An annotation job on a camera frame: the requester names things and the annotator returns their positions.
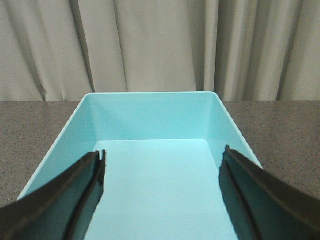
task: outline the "speckled granite surface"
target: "speckled granite surface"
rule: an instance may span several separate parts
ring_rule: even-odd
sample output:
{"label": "speckled granite surface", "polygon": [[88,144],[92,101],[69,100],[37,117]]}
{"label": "speckled granite surface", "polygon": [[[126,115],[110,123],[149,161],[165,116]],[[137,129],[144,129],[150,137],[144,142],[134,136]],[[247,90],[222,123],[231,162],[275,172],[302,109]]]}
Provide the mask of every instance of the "speckled granite surface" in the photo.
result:
{"label": "speckled granite surface", "polygon": [[[264,169],[320,199],[320,101],[225,102]],[[78,102],[0,102],[0,206],[16,200]]]}

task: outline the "curtain fold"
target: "curtain fold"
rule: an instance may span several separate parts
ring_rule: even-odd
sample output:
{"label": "curtain fold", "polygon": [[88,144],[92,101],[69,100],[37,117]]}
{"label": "curtain fold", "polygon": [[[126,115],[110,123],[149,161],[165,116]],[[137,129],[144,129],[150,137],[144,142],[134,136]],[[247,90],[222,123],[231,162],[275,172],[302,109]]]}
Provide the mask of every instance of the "curtain fold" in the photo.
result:
{"label": "curtain fold", "polygon": [[320,100],[318,0],[0,0],[0,101]]}

